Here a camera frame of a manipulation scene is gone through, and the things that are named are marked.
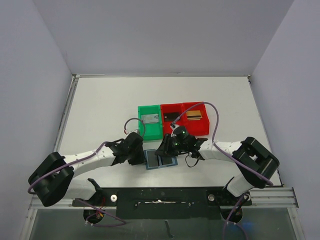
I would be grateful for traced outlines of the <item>blue leather card holder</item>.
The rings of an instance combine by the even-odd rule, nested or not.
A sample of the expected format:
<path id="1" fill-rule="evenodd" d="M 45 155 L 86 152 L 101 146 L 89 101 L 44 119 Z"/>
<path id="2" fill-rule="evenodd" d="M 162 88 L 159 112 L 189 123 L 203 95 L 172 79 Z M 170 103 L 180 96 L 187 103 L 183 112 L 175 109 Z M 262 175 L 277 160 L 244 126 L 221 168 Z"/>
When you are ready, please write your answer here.
<path id="1" fill-rule="evenodd" d="M 146 167 L 147 170 L 155 170 L 155 169 L 161 169 L 161 168 L 165 168 L 165 167 L 173 167 L 173 166 L 177 166 L 178 165 L 178 161 L 177 161 L 176 157 L 169 157 L 169 156 L 159 157 L 159 156 L 157 156 L 159 166 L 158 167 L 149 168 L 148 167 L 148 157 L 147 157 L 148 151 L 155 151 L 156 152 L 156 150 L 155 149 L 144 150 L 144 155 L 145 155 L 145 158 L 146 158 L 145 167 Z"/>

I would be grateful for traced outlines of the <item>dark grey card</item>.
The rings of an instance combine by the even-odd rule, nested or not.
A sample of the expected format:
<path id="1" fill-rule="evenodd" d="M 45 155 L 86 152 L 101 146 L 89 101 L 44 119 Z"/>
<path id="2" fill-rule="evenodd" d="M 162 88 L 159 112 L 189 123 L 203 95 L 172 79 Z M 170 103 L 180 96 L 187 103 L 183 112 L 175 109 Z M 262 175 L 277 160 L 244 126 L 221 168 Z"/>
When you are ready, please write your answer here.
<path id="1" fill-rule="evenodd" d="M 150 150 L 147 152 L 147 162 L 149 168 L 156 168 L 159 166 L 159 160 L 157 155 L 155 155 L 154 150 Z"/>

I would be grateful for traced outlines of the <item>red plastic bin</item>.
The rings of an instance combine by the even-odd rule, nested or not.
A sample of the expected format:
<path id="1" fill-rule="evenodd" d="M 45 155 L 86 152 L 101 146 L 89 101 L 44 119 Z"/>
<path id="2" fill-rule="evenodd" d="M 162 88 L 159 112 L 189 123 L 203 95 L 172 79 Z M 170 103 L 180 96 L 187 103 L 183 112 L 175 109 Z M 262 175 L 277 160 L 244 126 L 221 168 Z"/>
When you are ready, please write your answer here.
<path id="1" fill-rule="evenodd" d="M 182 103 L 161 104 L 162 133 L 171 134 L 171 123 L 183 112 Z"/>
<path id="2" fill-rule="evenodd" d="M 187 111 L 184 114 L 184 126 L 194 136 L 206 136 L 210 132 L 210 121 L 206 107 L 200 102 L 183 102 L 182 109 Z"/>

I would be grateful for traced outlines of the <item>silver VIP card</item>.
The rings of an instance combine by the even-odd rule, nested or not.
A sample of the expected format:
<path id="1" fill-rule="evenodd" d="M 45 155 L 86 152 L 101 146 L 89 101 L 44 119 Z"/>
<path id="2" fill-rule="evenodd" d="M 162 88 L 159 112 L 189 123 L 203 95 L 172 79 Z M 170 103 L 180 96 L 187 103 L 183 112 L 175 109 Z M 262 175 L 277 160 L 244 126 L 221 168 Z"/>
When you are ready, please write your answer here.
<path id="1" fill-rule="evenodd" d="M 159 122 L 159 115 L 157 113 L 143 114 L 141 115 L 141 120 L 144 124 L 157 124 Z"/>

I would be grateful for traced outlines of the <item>green plastic bin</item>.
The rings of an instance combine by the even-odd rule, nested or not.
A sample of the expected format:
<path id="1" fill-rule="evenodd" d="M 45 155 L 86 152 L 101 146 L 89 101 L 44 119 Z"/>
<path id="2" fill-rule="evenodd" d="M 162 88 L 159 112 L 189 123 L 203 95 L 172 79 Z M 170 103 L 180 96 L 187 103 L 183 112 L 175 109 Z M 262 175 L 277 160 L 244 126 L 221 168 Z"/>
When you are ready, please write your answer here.
<path id="1" fill-rule="evenodd" d="M 143 105 L 137 107 L 138 118 L 143 121 L 138 122 L 139 131 L 144 133 L 143 139 L 145 141 L 156 141 L 163 138 L 163 121 L 161 117 L 160 105 Z"/>

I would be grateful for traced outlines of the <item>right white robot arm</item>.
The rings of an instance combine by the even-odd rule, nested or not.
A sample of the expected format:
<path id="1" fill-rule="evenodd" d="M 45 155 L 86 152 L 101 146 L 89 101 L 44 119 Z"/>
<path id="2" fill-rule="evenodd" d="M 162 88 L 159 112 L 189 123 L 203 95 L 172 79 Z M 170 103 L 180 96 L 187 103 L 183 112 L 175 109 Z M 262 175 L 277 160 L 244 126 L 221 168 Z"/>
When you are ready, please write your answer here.
<path id="1" fill-rule="evenodd" d="M 247 191 L 273 186 L 271 177 L 278 170 L 279 160 L 258 140 L 248 136 L 243 141 L 222 142 L 191 135 L 184 126 L 165 134 L 158 157 L 177 157 L 188 154 L 196 160 L 220 160 L 234 162 L 240 174 L 231 178 L 226 190 L 238 198 Z"/>

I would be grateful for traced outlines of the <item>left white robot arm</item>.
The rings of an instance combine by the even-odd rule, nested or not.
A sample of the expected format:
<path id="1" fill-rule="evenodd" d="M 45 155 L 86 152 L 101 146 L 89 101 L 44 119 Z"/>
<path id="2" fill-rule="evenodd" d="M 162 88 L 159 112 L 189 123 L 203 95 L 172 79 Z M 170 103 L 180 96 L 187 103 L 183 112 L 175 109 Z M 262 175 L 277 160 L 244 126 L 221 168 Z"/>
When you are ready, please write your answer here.
<path id="1" fill-rule="evenodd" d="M 143 137 L 136 132 L 129 133 L 126 138 L 105 141 L 87 152 L 50 153 L 29 177 L 27 192 L 37 195 L 44 207 L 53 206 L 63 198 L 89 200 L 98 191 L 98 185 L 92 179 L 79 180 L 77 176 L 124 162 L 132 166 L 146 162 Z"/>

